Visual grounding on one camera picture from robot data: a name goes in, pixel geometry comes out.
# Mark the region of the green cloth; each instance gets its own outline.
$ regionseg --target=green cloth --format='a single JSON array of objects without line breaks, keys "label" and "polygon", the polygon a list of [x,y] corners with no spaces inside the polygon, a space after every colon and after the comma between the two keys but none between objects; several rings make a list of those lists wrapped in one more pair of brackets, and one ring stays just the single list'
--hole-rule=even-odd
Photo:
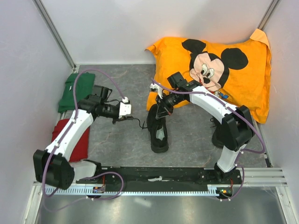
[{"label": "green cloth", "polygon": [[[59,101],[58,112],[62,113],[68,110],[74,110],[74,97],[73,97],[73,87],[74,82],[78,73],[71,74],[65,82],[65,89],[62,99]],[[90,95],[93,91],[93,83],[95,79],[95,74],[83,73],[77,81],[76,85],[76,97],[77,102],[84,99]]]}]

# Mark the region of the red cloth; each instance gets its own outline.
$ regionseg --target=red cloth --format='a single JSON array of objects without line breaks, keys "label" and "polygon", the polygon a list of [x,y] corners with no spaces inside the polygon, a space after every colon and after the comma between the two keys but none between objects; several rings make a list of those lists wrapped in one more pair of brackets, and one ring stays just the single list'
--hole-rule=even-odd
[{"label": "red cloth", "polygon": [[[69,119],[63,119],[57,123],[52,133],[52,141],[54,141],[55,138],[60,134],[60,132],[62,131],[62,129],[68,121]],[[71,153],[69,162],[78,162],[80,160],[87,159],[89,130],[90,128],[86,129],[86,131],[81,136],[73,152]]]}]

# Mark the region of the gray floor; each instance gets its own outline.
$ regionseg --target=gray floor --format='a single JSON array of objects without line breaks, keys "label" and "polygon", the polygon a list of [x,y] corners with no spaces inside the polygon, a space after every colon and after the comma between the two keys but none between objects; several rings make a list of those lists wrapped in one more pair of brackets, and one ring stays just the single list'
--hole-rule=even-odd
[{"label": "gray floor", "polygon": [[[102,69],[110,74],[125,96],[129,97],[133,116],[146,120],[146,102],[150,91],[150,78],[154,77],[155,65],[85,65]],[[112,88],[110,99],[121,99],[113,84],[104,75],[95,72],[95,84]],[[174,166],[214,167],[221,150],[214,147],[211,137],[214,132],[211,115],[198,106],[189,104],[175,109],[167,117],[169,150],[156,154],[150,149],[150,134],[138,126],[138,121],[122,121],[112,124],[111,119],[97,118],[91,126],[88,157],[104,166]],[[248,148],[261,150],[255,136]],[[266,167],[263,155],[245,153],[240,164],[248,168]]]},{"label": "gray floor", "polygon": [[[58,209],[84,196],[53,196]],[[121,196],[83,200],[57,213],[42,210],[42,224],[286,224],[275,188],[243,188],[231,202],[200,196]]]}]

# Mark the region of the mickey mouse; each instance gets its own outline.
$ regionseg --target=mickey mouse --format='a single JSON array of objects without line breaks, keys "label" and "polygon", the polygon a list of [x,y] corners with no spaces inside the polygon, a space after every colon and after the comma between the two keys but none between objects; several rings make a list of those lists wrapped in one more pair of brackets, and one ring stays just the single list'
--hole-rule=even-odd
[{"label": "mickey mouse", "polygon": [[229,69],[241,70],[248,64],[246,55],[239,48],[226,48],[221,58],[213,53],[203,52],[206,44],[193,39],[182,43],[190,51],[190,76],[209,91],[223,88],[229,76]]}]

